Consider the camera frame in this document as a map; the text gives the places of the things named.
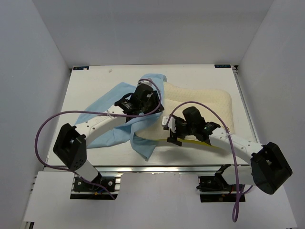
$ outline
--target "white table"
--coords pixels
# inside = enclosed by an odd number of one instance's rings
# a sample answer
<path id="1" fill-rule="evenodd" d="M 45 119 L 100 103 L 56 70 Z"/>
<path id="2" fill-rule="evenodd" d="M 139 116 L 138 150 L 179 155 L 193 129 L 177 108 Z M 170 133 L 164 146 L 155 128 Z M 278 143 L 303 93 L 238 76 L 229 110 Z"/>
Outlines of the white table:
<path id="1" fill-rule="evenodd" d="M 90 66 L 88 70 L 74 70 L 62 111 L 84 110 L 120 82 L 133 85 L 147 73 L 161 73 L 169 83 L 183 88 L 223 89 L 232 97 L 235 133 L 250 141 L 253 134 L 244 105 L 231 68 L 215 68 L 214 65 L 126 65 Z M 60 127 L 65 123 L 73 125 L 78 114 L 65 114 L 59 118 L 49 150 L 48 163 L 62 166 L 63 163 L 53 153 Z M 198 166 L 232 164 L 230 152 L 207 146 L 184 144 L 177 147 L 160 143 L 151 158 L 145 161 L 135 152 L 130 142 L 107 148 L 87 150 L 87 158 L 94 166 Z"/>

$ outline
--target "blue cloth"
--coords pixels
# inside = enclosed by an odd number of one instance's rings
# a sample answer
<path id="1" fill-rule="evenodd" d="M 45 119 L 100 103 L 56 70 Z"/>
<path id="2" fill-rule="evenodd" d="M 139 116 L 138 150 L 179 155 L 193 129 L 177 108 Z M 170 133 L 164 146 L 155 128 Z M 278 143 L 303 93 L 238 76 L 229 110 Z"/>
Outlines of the blue cloth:
<path id="1" fill-rule="evenodd" d="M 164 98 L 164 86 L 163 82 L 167 81 L 165 75 L 162 74 L 146 74 L 141 79 L 150 78 L 160 89 L 162 98 Z M 92 103 L 86 108 L 86 111 L 105 112 L 109 109 L 116 101 L 120 100 L 127 93 L 135 91 L 136 86 L 120 83 L 112 88 L 108 93 L 103 95 L 97 101 Z M 135 132 L 144 129 L 158 120 L 161 113 L 156 113 L 140 118 L 133 118 L 127 123 L 120 125 L 113 130 L 106 132 L 100 137 L 96 138 L 88 148 L 99 148 L 114 146 L 130 140 L 132 148 L 141 154 L 146 160 L 152 155 L 157 142 L 140 138 L 135 135 Z M 75 124 L 83 123 L 95 117 L 95 114 L 81 114 Z"/>

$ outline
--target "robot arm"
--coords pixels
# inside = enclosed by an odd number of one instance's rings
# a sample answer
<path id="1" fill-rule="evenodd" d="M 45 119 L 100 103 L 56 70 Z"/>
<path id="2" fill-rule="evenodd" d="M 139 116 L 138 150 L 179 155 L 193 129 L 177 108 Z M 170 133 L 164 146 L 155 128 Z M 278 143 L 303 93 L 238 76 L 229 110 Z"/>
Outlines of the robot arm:
<path id="1" fill-rule="evenodd" d="M 164 110 L 159 104 L 159 97 L 147 83 L 137 86 L 134 93 L 129 93 L 117 101 L 105 113 L 129 115 L 158 113 Z M 132 117 L 96 116 L 84 123 L 61 127 L 53 151 L 67 168 L 92 183 L 100 183 L 101 175 L 87 160 L 87 146 L 107 131 L 128 122 Z"/>
<path id="2" fill-rule="evenodd" d="M 168 117 L 163 117 L 164 129 L 170 129 L 168 142 L 181 146 L 182 142 L 178 138 L 194 135 L 199 141 L 231 151 L 225 129 L 216 123 L 207 123 L 196 107 L 186 108 L 183 115 L 185 120 L 173 115 L 169 122 Z M 231 135 L 231 139 L 236 156 L 251 166 L 238 166 L 240 184 L 255 185 L 263 192 L 273 194 L 292 175 L 289 164 L 276 144 L 269 142 L 262 145 L 236 135 Z M 236 184 L 234 167 L 222 166 L 215 173 L 215 180 L 224 186 Z"/>
<path id="3" fill-rule="evenodd" d="M 125 95 L 117 101 L 107 113 L 118 115 L 139 115 L 153 111 L 159 103 L 157 92 L 149 85 L 141 83 L 134 93 Z M 162 106 L 155 113 L 164 110 Z M 185 120 L 172 116 L 163 117 L 165 130 L 170 130 L 168 142 L 181 146 L 177 139 L 194 135 L 199 141 L 211 146 L 231 150 L 225 129 L 213 122 L 206 122 L 195 107 L 183 111 Z M 87 146 L 96 138 L 119 125 L 128 122 L 130 117 L 96 116 L 87 122 L 71 126 L 62 126 L 53 151 L 67 168 L 92 183 L 101 183 L 100 173 L 87 160 Z M 236 135 L 231 135 L 236 156 L 250 166 L 238 166 L 240 184 L 256 185 L 263 192 L 273 194 L 291 175 L 288 165 L 279 147 L 274 143 L 262 145 L 249 142 Z M 216 183 L 222 186 L 236 184 L 235 170 L 232 165 L 223 165 L 215 173 Z"/>

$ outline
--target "yellow strip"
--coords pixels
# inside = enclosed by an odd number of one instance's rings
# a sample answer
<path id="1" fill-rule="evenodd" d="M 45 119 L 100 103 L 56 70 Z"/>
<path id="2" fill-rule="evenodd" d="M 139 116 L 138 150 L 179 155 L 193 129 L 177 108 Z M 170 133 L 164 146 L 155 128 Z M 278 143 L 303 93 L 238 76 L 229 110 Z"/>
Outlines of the yellow strip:
<path id="1" fill-rule="evenodd" d="M 166 142 L 167 139 L 157 139 L 157 140 L 154 140 L 154 141 L 158 141 L 158 142 Z M 178 138 L 178 141 L 179 142 L 186 142 L 186 143 L 191 143 L 191 144 L 196 144 L 196 145 L 203 145 L 203 146 L 210 146 L 210 147 L 213 147 L 205 142 L 200 142 L 200 141 L 195 141 L 195 140 L 185 140 L 185 139 L 180 139 Z"/>

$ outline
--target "white enclosure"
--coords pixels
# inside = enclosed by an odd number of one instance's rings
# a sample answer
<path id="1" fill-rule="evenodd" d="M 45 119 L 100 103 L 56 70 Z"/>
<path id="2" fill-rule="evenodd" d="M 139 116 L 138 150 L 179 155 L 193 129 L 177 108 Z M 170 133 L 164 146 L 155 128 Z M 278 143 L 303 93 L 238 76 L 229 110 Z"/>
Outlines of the white enclosure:
<path id="1" fill-rule="evenodd" d="M 69 68 L 228 63 L 239 66 L 258 137 L 278 143 L 292 167 L 281 194 L 305 228 L 304 1 L 3 0 L 0 29 L 1 227 L 22 223 L 42 170 L 35 134 L 61 109 Z M 55 125 L 40 138 L 43 158 Z"/>

